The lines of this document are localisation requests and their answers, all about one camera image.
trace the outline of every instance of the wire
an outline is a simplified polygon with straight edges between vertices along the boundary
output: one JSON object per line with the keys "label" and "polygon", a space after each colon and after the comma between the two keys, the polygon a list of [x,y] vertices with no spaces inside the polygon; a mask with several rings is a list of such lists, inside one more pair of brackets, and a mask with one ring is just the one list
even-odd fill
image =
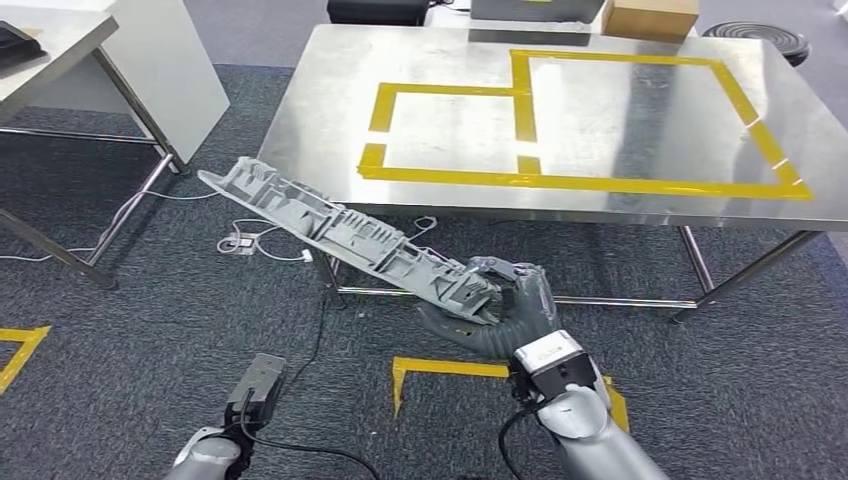
{"label": "wire", "polygon": [[[424,220],[426,220],[430,223],[428,223],[427,225],[421,225],[421,222],[424,221]],[[439,224],[439,220],[437,220],[436,217],[427,216],[427,217],[418,217],[412,223],[414,223],[415,226],[418,228],[418,233],[416,233],[415,235],[413,235],[413,236],[411,236],[407,239],[410,242],[415,240],[416,238],[420,237],[421,235],[424,235],[425,233],[429,232],[430,230],[436,228],[436,225]]]}
{"label": "wire", "polygon": [[506,451],[506,434],[509,432],[509,429],[512,428],[513,425],[515,425],[516,422],[528,415],[532,415],[538,412],[539,410],[545,408],[549,403],[551,403],[550,400],[544,400],[523,410],[515,412],[503,424],[503,426],[501,427],[501,431],[498,432],[498,449],[501,451],[501,457],[503,457],[504,463],[506,463],[506,467],[509,468],[509,471],[512,473],[512,476],[515,477],[517,480],[524,480],[524,477],[522,477],[521,474],[518,473],[518,469],[515,468],[515,465],[512,463],[512,460],[509,458],[509,454]]}
{"label": "wire", "polygon": [[[296,258],[283,258],[283,257],[278,257],[276,255],[272,255],[272,254],[268,253],[268,251],[265,250],[262,247],[262,244],[259,243],[259,239],[262,238],[262,236],[265,235],[266,233],[270,233],[270,232],[273,232],[275,230],[280,230],[283,227],[277,225],[274,222],[271,222],[271,221],[268,221],[268,220],[263,220],[261,218],[239,218],[237,220],[233,220],[232,226],[233,226],[233,230],[235,231],[235,234],[236,234],[235,238],[226,237],[226,238],[223,238],[220,241],[218,241],[218,244],[215,246],[215,249],[218,250],[218,253],[233,253],[236,250],[238,250],[239,245],[241,244],[241,235],[242,235],[241,228],[239,228],[239,223],[264,223],[266,225],[273,225],[271,228],[265,229],[265,230],[257,233],[256,237],[253,240],[256,244],[256,249],[259,250],[259,252],[262,255],[265,255],[266,257],[268,257],[272,260],[278,260],[278,261],[281,261],[281,262],[300,262],[300,261],[305,260],[305,257],[303,255],[301,255],[300,257],[296,257]],[[234,240],[232,242],[233,246],[231,248],[225,248],[226,243],[228,243],[232,240]]]}
{"label": "wire", "polygon": [[[69,252],[90,252],[94,250],[93,248],[70,248]],[[0,256],[0,260],[20,260],[22,262],[43,262],[45,260],[50,260],[53,258],[53,255],[47,255],[46,257],[41,258],[32,258],[32,257],[18,257],[15,255],[2,255]]]}
{"label": "wire", "polygon": [[[207,195],[200,195],[200,196],[196,196],[196,197],[172,197],[170,195],[165,195],[163,193],[153,192],[153,191],[150,191],[150,190],[139,190],[138,192],[135,192],[126,202],[124,202],[123,205],[121,205],[120,208],[118,208],[118,211],[115,212],[115,215],[112,216],[112,222],[109,224],[109,227],[106,228],[106,230],[104,230],[103,233],[100,234],[100,237],[97,239],[97,245],[95,245],[94,247],[69,248],[68,251],[69,252],[92,252],[92,251],[100,248],[100,246],[103,245],[103,242],[106,241],[106,237],[108,237],[109,234],[112,232],[112,230],[115,228],[115,225],[118,223],[118,219],[129,208],[130,204],[136,198],[138,198],[142,195],[153,195],[154,197],[166,198],[168,200],[202,200],[204,198],[211,198],[211,197],[214,197],[216,195],[219,195],[219,193],[213,192],[213,193],[210,193],[210,194],[207,194]],[[23,261],[23,262],[43,262],[43,261],[49,260],[51,258],[53,258],[53,255],[47,255],[46,257],[40,257],[40,258],[18,257],[18,256],[15,256],[15,255],[0,256],[0,260],[20,260],[20,261]]]}
{"label": "wire", "polygon": [[268,447],[280,448],[283,450],[294,450],[296,452],[309,452],[309,453],[324,453],[327,455],[338,455],[340,457],[345,457],[353,460],[354,462],[365,467],[368,472],[371,474],[371,477],[374,480],[380,480],[380,474],[377,473],[377,470],[371,466],[366,460],[358,457],[352,453],[345,452],[343,450],[336,450],[334,448],[323,448],[323,447],[307,447],[304,445],[295,445],[292,443],[280,443],[280,442],[272,442],[270,440],[265,440],[263,438],[258,438],[255,435],[251,434],[247,431],[247,424],[245,423],[244,412],[247,410],[247,404],[250,402],[251,397],[253,397],[253,388],[248,388],[247,392],[242,400],[241,404],[241,412],[239,412],[239,426],[241,427],[241,433],[244,434],[247,438],[253,440],[254,442],[265,445]]}
{"label": "wire", "polygon": [[280,393],[280,396],[286,395],[289,393],[289,389],[291,386],[297,382],[300,378],[300,375],[306,370],[306,367],[315,362],[315,359],[318,357],[318,351],[321,349],[321,337],[324,336],[324,319],[327,316],[327,304],[330,303],[330,299],[325,295],[324,299],[321,301],[321,310],[318,317],[318,335],[315,337],[315,343],[312,346],[312,353],[309,355],[309,359],[306,360],[306,363],[300,366],[292,377],[291,381],[289,381],[288,385],[286,385],[286,389]]}

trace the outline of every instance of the black cable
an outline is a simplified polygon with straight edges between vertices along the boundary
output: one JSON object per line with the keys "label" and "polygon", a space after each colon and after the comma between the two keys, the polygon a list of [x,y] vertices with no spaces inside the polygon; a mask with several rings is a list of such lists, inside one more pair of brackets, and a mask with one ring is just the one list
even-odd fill
{"label": "black cable", "polygon": [[524,480],[524,477],[522,477],[521,474],[518,473],[518,469],[515,468],[515,465],[509,458],[509,454],[506,452],[506,434],[507,432],[509,432],[509,429],[512,428],[513,425],[515,425],[516,422],[528,415],[532,415],[538,412],[539,410],[545,408],[549,403],[551,403],[550,400],[545,400],[536,403],[533,406],[515,412],[503,424],[503,426],[501,427],[501,431],[498,432],[498,449],[501,451],[501,457],[503,457],[504,463],[506,463],[506,467],[509,469],[510,472],[512,472],[512,476],[514,476],[517,480]]}
{"label": "black cable", "polygon": [[315,337],[315,344],[312,347],[312,353],[309,355],[309,359],[306,360],[306,363],[297,369],[297,372],[295,372],[292,379],[288,382],[286,388],[280,393],[281,397],[289,393],[289,389],[295,384],[295,382],[297,382],[297,379],[300,378],[300,375],[304,370],[306,370],[306,367],[315,362],[315,359],[318,357],[318,351],[321,349],[321,337],[324,335],[324,318],[327,316],[328,303],[330,303],[330,299],[324,295],[324,299],[321,301],[320,317],[318,318],[318,336]]}
{"label": "black cable", "polygon": [[244,412],[245,412],[245,410],[247,410],[247,404],[250,402],[251,397],[253,397],[253,389],[249,388],[249,389],[247,389],[247,392],[245,392],[245,394],[244,394],[241,412],[239,413],[239,426],[241,427],[241,432],[247,438],[253,440],[254,442],[256,442],[260,445],[265,445],[267,447],[280,448],[280,449],[283,449],[283,450],[294,450],[294,451],[297,451],[297,452],[325,453],[327,455],[338,455],[338,456],[341,456],[341,457],[349,458],[349,459],[353,460],[354,462],[365,467],[368,470],[368,472],[371,473],[371,477],[374,478],[374,480],[380,480],[380,474],[377,473],[377,470],[374,469],[374,467],[372,467],[370,463],[368,463],[367,461],[365,461],[364,459],[362,459],[360,457],[357,457],[356,455],[354,455],[352,453],[348,453],[348,452],[345,452],[345,451],[342,451],[342,450],[336,450],[334,448],[306,447],[306,446],[303,446],[303,445],[294,445],[294,444],[291,444],[291,443],[272,442],[270,440],[265,440],[265,439],[262,439],[262,438],[255,437],[254,435],[252,435],[250,432],[247,431],[247,423],[245,423],[245,418],[244,418]]}

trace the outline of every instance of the yellow floor tape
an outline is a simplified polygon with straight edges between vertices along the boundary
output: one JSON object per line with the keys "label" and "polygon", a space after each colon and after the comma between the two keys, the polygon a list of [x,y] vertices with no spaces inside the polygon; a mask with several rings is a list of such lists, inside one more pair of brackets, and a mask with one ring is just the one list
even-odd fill
{"label": "yellow floor tape", "polygon": [[[478,377],[507,378],[509,370],[506,365],[491,365],[486,363],[452,362],[447,360],[425,360],[421,358],[394,357],[392,360],[392,397],[394,416],[400,412],[401,393],[406,372],[448,373],[453,375],[474,375]],[[610,414],[613,421],[625,432],[630,432],[630,422],[627,419],[627,403],[624,397],[612,386],[612,378],[604,376],[604,385],[609,392],[612,408]]]}
{"label": "yellow floor tape", "polygon": [[33,330],[17,330],[13,328],[0,328],[0,342],[19,342],[21,343],[18,351],[12,355],[9,363],[0,370],[0,395],[12,384],[15,377],[24,367],[24,364],[32,356],[35,347],[41,343],[41,340],[50,331],[50,327],[41,327]]}

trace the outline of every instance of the cardboard box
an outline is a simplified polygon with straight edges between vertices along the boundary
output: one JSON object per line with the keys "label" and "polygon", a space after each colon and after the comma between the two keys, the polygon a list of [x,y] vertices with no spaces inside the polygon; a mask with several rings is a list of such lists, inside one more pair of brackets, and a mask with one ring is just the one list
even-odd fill
{"label": "cardboard box", "polygon": [[603,33],[680,43],[698,19],[698,0],[608,0]]}

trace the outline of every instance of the white cable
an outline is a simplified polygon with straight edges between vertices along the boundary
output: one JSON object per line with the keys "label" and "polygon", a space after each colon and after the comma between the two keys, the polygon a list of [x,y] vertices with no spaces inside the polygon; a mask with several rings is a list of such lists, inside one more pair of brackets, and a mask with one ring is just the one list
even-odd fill
{"label": "white cable", "polygon": [[218,250],[218,253],[233,253],[234,251],[236,251],[239,248],[239,245],[241,245],[241,234],[242,234],[242,231],[239,228],[238,224],[239,223],[251,223],[251,222],[252,223],[264,223],[266,225],[273,225],[273,227],[267,228],[267,229],[256,234],[256,238],[253,241],[256,242],[256,249],[259,250],[259,253],[261,253],[262,255],[265,255],[266,257],[268,257],[272,260],[277,260],[277,261],[280,261],[280,262],[300,262],[300,261],[306,260],[306,257],[303,256],[303,255],[301,255],[300,257],[297,257],[297,258],[278,257],[276,255],[272,255],[272,254],[268,253],[267,250],[262,248],[262,244],[259,243],[259,240],[262,238],[262,236],[265,235],[266,233],[273,232],[274,230],[279,230],[283,227],[275,224],[274,222],[271,222],[271,221],[268,221],[268,220],[263,220],[261,218],[239,218],[237,220],[233,220],[232,226],[233,226],[233,230],[235,230],[235,234],[236,234],[235,239],[234,239],[235,242],[233,242],[233,247],[229,248],[229,249],[225,249],[224,248],[224,242],[227,242],[232,237],[224,238],[224,239],[220,240],[218,242],[218,244],[215,246],[215,248]]}
{"label": "white cable", "polygon": [[[69,252],[90,252],[94,250],[93,248],[69,248]],[[45,260],[49,260],[53,258],[53,255],[47,255],[46,257],[41,258],[31,258],[31,257],[17,257],[15,255],[2,255],[0,256],[0,260],[20,260],[22,262],[43,262]]]}
{"label": "white cable", "polygon": [[[423,221],[423,220],[426,220],[430,223],[427,224],[426,226],[421,225],[421,221]],[[412,223],[414,223],[415,226],[418,228],[418,233],[409,237],[410,242],[415,240],[416,238],[420,237],[421,235],[424,235],[425,233],[429,232],[430,230],[436,228],[436,225],[439,224],[439,221],[436,219],[436,217],[426,216],[426,217],[418,217]]]}
{"label": "white cable", "polygon": [[[103,242],[106,240],[106,237],[109,235],[109,233],[112,231],[112,229],[115,228],[115,225],[118,223],[118,219],[121,217],[121,215],[123,215],[123,213],[126,211],[126,209],[129,208],[129,206],[133,202],[133,200],[135,200],[136,198],[140,197],[141,195],[145,195],[145,194],[153,195],[155,197],[167,198],[168,200],[202,200],[204,198],[210,198],[210,197],[214,197],[216,195],[219,195],[218,192],[213,192],[213,193],[210,193],[210,194],[207,194],[207,195],[200,195],[200,196],[197,196],[197,197],[172,197],[170,195],[165,195],[165,194],[162,194],[162,193],[159,193],[159,192],[153,192],[153,191],[150,191],[150,190],[139,190],[138,192],[135,192],[129,198],[129,200],[124,202],[124,204],[121,205],[121,207],[118,209],[117,212],[115,212],[115,215],[112,216],[112,223],[110,223],[109,227],[106,230],[104,230],[103,233],[100,234],[100,238],[97,239],[97,245],[96,246],[85,247],[85,248],[69,248],[68,251],[69,252],[91,252],[91,251],[97,250],[97,248],[100,247],[100,245],[102,245]],[[46,257],[41,257],[41,258],[18,257],[18,256],[15,256],[15,255],[0,256],[0,260],[20,260],[20,261],[23,261],[23,262],[43,262],[43,261],[48,260],[50,258],[53,258],[53,255],[47,255]]]}

